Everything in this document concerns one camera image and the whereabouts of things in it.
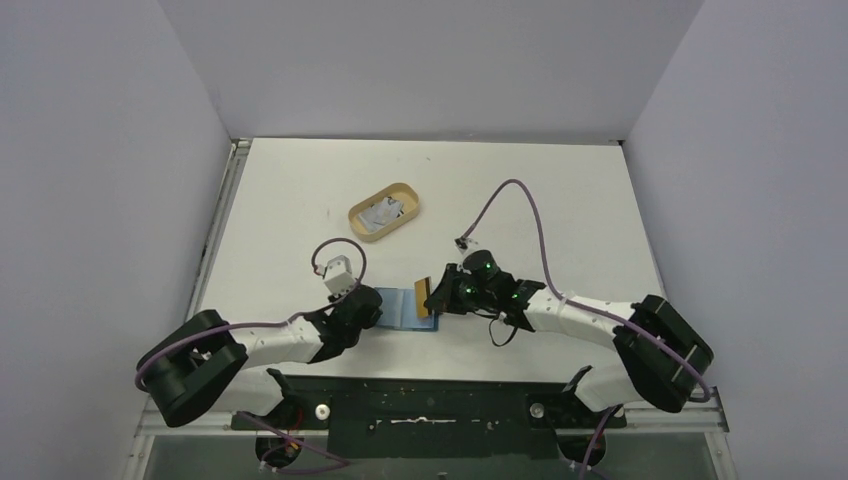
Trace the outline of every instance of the beige basket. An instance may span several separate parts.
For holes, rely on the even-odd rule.
[[[358,215],[370,208],[371,205],[382,201],[385,197],[392,197],[403,202],[403,215],[394,219],[394,221],[376,232],[369,232],[365,226],[362,225]],[[354,205],[348,212],[347,219],[350,222],[350,229],[353,230],[353,233],[360,240],[363,242],[376,242],[404,223],[418,216],[419,205],[418,194],[415,193],[415,190],[413,190],[412,187],[405,183],[393,183]]]

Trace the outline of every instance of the open box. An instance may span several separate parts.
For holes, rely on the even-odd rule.
[[[402,214],[384,225],[382,228],[373,232],[368,231],[368,228],[366,228],[360,219],[359,214],[365,212],[373,205],[382,202],[386,197],[403,202]],[[420,210],[419,205],[418,194],[415,193],[415,190],[413,190],[412,187],[405,183],[393,183],[354,205],[348,212],[347,218],[350,222],[350,229],[353,230],[353,233],[357,236],[357,238],[363,242],[375,242],[404,223],[418,216],[418,212]]]

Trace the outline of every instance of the brown object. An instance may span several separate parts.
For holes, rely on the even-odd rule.
[[[430,298],[430,277],[415,282],[415,312],[418,318],[430,316],[430,310],[424,306],[424,301]]]
[[[392,197],[395,200],[403,202],[403,215],[392,220],[376,232],[369,232],[365,226],[362,225],[358,215],[371,208],[371,206],[375,203],[380,203],[386,197]],[[350,229],[353,230],[353,233],[360,240],[363,242],[376,242],[377,240],[385,237],[392,230],[418,216],[418,212],[420,210],[418,207],[418,194],[415,193],[415,190],[413,190],[412,187],[405,183],[393,183],[354,205],[347,213],[347,219],[350,222]]]

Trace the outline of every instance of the gray wall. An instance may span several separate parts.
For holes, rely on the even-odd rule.
[[[233,136],[604,142],[703,0],[160,0]]]
[[[848,472],[848,3],[707,0],[625,145],[745,479]]]
[[[120,476],[228,149],[155,0],[0,2],[0,478]]]

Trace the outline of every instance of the tabletop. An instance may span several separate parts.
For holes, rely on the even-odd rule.
[[[216,247],[200,308],[231,323],[279,321],[326,303],[309,258],[330,237],[355,238],[348,210],[384,187],[409,184],[418,217],[374,242],[364,283],[412,288],[460,260],[453,240],[501,182],[517,178],[542,218],[556,287],[611,301],[661,293],[621,148],[374,140],[255,139]],[[472,235],[517,278],[543,281],[532,211],[507,187]],[[337,244],[319,263],[344,254]],[[520,331],[494,347],[488,320],[443,315],[437,332],[370,329],[340,357],[314,365],[281,364],[284,374],[406,379],[567,382],[584,365],[618,362],[580,340]],[[511,328],[495,325],[505,339]]]

